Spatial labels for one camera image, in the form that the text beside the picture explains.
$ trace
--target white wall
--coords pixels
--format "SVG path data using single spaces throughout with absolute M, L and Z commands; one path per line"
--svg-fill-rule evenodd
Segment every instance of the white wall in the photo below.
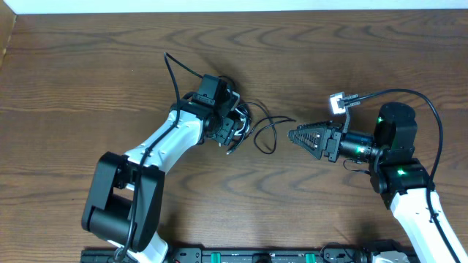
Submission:
M 468 0 L 4 0 L 16 14 L 461 9 Z

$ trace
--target wooden tabletop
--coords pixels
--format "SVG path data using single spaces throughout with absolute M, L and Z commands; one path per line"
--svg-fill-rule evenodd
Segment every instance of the wooden tabletop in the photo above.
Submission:
M 165 51 L 199 73 L 233 77 L 246 101 L 298 120 L 278 125 L 270 156 L 251 139 L 230 156 L 215 142 L 188 150 L 165 182 L 159 233 L 167 241 L 408 245 L 368 175 L 315 160 L 286 133 L 330 119 L 330 94 L 411 88 L 442 117 L 435 182 L 468 249 L 467 33 L 468 12 L 448 10 L 21 15 L 0 72 L 0 261 L 77 262 L 85 247 L 108 246 L 80 226 L 94 166 L 167 118 L 176 99 Z M 174 70 L 182 94 L 197 89 L 199 79 Z M 415 157 L 431 169 L 438 131 L 421 99 L 366 101 L 353 109 L 351 129 L 373 132 L 380 105 L 394 100 L 416 109 Z

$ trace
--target wooden table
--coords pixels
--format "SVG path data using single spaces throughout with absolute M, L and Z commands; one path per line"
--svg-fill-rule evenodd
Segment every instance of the wooden table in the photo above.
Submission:
M 299 123 L 331 118 L 328 96 L 423 92 L 445 128 L 436 184 L 468 249 L 468 12 L 265 12 L 22 15 L 0 73 L 2 262 L 77 262 L 108 246 L 81 229 L 98 158 L 144 141 L 175 101 L 164 51 L 200 73 L 229 75 L 243 99 Z M 181 93 L 200 81 L 174 66 Z M 416 153 L 431 169 L 437 126 L 421 99 L 367 101 L 352 127 L 373 132 L 384 102 L 413 106 Z M 254 111 L 255 118 L 262 113 Z M 317 247 L 407 236 L 367 175 L 317 161 L 278 126 L 267 156 L 193 147 L 170 171 L 160 235 L 206 247 Z M 261 142 L 271 143 L 271 133 Z

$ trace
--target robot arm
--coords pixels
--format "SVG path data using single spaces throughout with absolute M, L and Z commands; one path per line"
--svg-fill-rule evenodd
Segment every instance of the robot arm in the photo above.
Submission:
M 414 91 L 395 91 L 416 94 Z M 290 131 L 288 137 L 317 159 L 323 154 L 331 162 L 336 162 L 338 157 L 344 156 L 354 162 L 368 163 L 369 171 L 362 172 L 371 176 L 372 187 L 380 194 L 386 208 L 392 211 L 403 226 L 421 262 L 454 262 L 455 257 L 447 243 L 461 262 L 468 262 L 467 253 L 442 211 L 433 178 L 431 179 L 426 168 L 412 157 L 415 151 L 413 142 L 418 129 L 415 111 L 402 103 L 387 103 L 380 109 L 373 135 L 347 131 L 350 122 L 348 108 L 360 104 L 360 100 L 356 98 L 357 95 L 344 97 L 343 93 L 331 96 L 333 112 L 347 114 L 345 125 L 332 122 L 302 125 Z M 426 196 L 427 191 L 430 191 L 429 199 Z M 429 202 L 435 216 L 430 213 Z M 447 237 L 446 242 L 434 223 L 436 220 Z
M 133 190 L 141 169 L 140 188 L 136 193 L 136 227 L 130 237 L 129 253 L 139 262 L 162 262 L 167 243 L 159 237 L 156 228 L 165 175 L 185 151 L 205 138 L 220 145 L 231 143 L 235 134 L 242 130 L 239 127 L 245 119 L 234 110 L 239 100 L 240 96 L 225 81 L 205 75 L 198 92 L 191 92 L 181 100 L 178 123 L 173 129 L 169 130 L 176 120 L 176 105 L 171 107 L 163 125 L 145 142 L 122 156 L 110 152 L 104 154 L 94 173 L 82 227 L 118 247 L 123 246 L 128 238 L 135 202 L 117 195 L 114 190 Z M 156 140 L 160 141 L 149 152 L 143 167 L 139 167 L 148 146 Z

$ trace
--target green connector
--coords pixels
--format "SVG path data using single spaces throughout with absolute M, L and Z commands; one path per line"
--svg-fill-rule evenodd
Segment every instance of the green connector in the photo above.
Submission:
M 211 253 L 211 263 L 221 263 L 221 254 Z
M 312 253 L 306 254 L 306 263 L 316 263 L 315 254 L 312 254 Z

